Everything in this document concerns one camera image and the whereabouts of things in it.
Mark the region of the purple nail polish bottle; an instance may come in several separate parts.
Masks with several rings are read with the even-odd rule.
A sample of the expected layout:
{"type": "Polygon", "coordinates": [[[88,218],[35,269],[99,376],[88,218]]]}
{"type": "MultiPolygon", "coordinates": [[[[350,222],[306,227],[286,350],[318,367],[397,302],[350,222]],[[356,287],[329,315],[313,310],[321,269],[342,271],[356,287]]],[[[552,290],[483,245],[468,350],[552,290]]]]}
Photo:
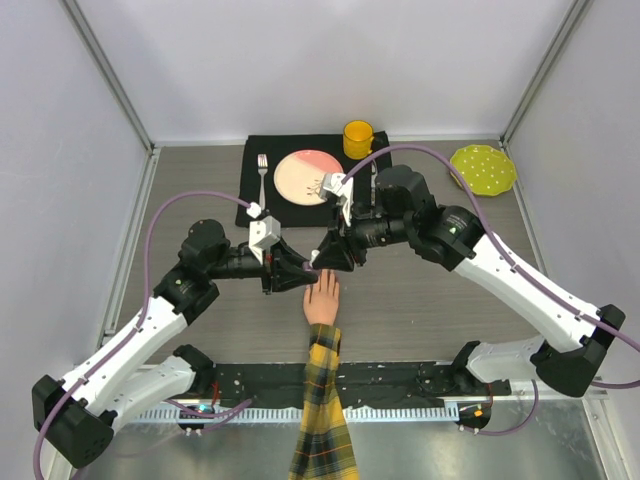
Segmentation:
{"type": "Polygon", "coordinates": [[[304,270],[305,272],[313,273],[313,274],[315,274],[315,275],[319,275],[319,274],[320,274],[320,271],[319,271],[319,270],[314,269],[314,268],[313,268],[311,265],[309,265],[309,264],[304,264],[304,265],[303,265],[303,270],[304,270]]]}

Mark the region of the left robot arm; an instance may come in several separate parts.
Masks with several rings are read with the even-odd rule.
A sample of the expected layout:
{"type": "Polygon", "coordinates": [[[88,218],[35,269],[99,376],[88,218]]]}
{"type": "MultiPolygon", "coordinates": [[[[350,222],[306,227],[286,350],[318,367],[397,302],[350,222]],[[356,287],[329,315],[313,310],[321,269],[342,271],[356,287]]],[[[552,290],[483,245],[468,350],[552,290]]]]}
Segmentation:
{"type": "Polygon", "coordinates": [[[215,366],[191,345],[146,373],[138,369],[211,306],[219,296],[217,281],[257,278],[264,293],[279,293],[314,283],[312,264],[285,242],[271,216],[252,221],[248,241],[237,247],[218,221],[194,223],[177,264],[147,291],[140,311],[84,363],[59,379],[45,375],[34,384],[36,445],[49,443],[80,470],[146,409],[183,393],[205,397],[215,366]]]}

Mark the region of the yellow plaid sleeve forearm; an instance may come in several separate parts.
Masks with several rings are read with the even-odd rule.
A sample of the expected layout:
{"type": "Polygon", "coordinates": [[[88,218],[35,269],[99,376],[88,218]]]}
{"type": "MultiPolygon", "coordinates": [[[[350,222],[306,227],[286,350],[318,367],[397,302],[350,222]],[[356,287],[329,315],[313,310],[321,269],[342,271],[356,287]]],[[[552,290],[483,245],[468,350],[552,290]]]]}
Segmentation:
{"type": "Polygon", "coordinates": [[[311,326],[303,411],[290,479],[358,479],[352,441],[336,388],[341,332],[311,326]]]}

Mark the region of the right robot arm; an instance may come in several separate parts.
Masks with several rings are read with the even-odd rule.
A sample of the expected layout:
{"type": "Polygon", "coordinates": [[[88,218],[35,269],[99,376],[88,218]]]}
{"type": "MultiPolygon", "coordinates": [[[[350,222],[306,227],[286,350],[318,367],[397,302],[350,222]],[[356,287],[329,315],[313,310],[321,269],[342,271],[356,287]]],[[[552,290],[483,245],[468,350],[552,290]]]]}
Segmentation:
{"type": "Polygon", "coordinates": [[[579,398],[594,378],[625,320],[613,305],[597,307],[557,286],[523,261],[480,219],[460,206],[437,204],[424,177],[401,165],[376,178],[376,203],[353,202],[353,182],[327,174],[319,195],[335,203],[325,238],[312,254],[315,269],[351,272],[368,249],[406,243],[420,258],[483,287],[524,318],[537,336],[521,341],[467,343],[451,380],[465,395],[504,380],[538,380],[579,398]]]}

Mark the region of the mannequin hand with painted nails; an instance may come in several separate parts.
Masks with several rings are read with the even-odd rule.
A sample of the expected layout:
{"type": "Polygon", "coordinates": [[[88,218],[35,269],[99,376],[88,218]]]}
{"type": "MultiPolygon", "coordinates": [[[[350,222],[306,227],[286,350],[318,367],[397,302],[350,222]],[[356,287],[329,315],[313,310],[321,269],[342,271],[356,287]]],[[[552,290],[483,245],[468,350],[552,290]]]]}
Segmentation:
{"type": "Polygon", "coordinates": [[[318,281],[304,291],[303,313],[310,325],[335,324],[339,310],[340,284],[333,270],[322,270],[318,281]]]}

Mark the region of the pink cream plate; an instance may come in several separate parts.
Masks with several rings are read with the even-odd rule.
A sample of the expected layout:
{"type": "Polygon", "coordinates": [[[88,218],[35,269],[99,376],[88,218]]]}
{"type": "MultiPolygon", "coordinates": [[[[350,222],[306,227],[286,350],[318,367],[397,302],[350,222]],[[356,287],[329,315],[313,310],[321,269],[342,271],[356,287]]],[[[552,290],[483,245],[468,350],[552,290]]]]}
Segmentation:
{"type": "Polygon", "coordinates": [[[274,185],[282,198],[294,205],[322,205],[319,196],[326,174],[343,173],[340,162],[319,150],[298,150],[286,155],[276,166],[274,185]]]}

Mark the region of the silver knife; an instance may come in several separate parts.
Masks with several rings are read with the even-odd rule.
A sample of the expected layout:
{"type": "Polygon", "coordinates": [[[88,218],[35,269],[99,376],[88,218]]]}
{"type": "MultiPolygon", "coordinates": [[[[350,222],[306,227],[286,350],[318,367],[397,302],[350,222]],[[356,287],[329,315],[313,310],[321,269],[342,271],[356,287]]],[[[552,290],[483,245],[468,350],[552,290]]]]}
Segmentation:
{"type": "Polygon", "coordinates": [[[376,178],[378,175],[378,166],[376,161],[370,163],[371,176],[370,176],[370,205],[375,207],[376,205],[376,178]]]}

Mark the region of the silver fork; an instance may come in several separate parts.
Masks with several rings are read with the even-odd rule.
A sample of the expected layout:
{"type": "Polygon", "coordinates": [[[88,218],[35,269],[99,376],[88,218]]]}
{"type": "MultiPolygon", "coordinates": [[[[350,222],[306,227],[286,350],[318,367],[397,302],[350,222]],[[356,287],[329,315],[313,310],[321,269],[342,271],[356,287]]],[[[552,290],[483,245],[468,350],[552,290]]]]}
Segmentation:
{"type": "Polygon", "coordinates": [[[265,177],[268,173],[268,158],[266,154],[257,155],[257,168],[260,176],[259,187],[259,205],[262,210],[266,209],[266,194],[265,194],[265,177]]]}

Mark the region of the black placemat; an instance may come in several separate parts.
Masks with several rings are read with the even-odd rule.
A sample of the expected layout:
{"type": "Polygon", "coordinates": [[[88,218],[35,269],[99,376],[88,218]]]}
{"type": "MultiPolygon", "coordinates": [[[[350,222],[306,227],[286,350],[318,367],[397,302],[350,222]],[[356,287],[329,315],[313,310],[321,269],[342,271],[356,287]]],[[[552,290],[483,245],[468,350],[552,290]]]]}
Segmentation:
{"type": "Polygon", "coordinates": [[[325,228],[333,200],[318,196],[328,173],[348,173],[357,162],[340,134],[251,135],[243,153],[239,197],[264,204],[283,228],[325,228]]]}

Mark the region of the yellow mug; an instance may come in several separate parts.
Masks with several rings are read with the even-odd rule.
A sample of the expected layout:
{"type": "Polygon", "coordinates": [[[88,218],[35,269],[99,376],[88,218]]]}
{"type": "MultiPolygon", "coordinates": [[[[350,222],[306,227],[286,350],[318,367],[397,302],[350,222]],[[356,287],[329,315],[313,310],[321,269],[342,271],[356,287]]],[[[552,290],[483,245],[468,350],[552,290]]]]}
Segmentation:
{"type": "Polygon", "coordinates": [[[343,128],[343,151],[351,160],[362,160],[385,146],[384,139],[377,137],[371,124],[364,120],[353,120],[343,128]]]}

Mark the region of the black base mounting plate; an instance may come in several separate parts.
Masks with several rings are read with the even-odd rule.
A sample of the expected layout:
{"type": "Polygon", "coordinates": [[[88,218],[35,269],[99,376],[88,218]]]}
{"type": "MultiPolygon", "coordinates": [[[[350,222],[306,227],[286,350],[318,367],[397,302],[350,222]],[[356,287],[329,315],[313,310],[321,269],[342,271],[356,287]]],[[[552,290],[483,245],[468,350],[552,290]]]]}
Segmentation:
{"type": "MultiPolygon", "coordinates": [[[[175,400],[218,400],[232,407],[249,399],[253,408],[300,408],[303,403],[303,363],[219,363],[213,377],[175,400]]],[[[354,409],[438,407],[446,398],[505,397],[507,381],[487,386],[470,374],[437,362],[347,362],[338,367],[336,387],[341,404],[354,409]]]]}

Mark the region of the green polka dot plate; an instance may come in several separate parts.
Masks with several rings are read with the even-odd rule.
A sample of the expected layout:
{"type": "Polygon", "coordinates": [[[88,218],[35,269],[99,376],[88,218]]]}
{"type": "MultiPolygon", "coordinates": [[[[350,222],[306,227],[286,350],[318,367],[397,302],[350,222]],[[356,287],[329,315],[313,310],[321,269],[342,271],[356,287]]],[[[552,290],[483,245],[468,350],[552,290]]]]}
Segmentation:
{"type": "Polygon", "coordinates": [[[511,190],[517,181],[511,159],[489,145],[462,147],[451,156],[450,164],[476,196],[499,196],[511,190]]]}

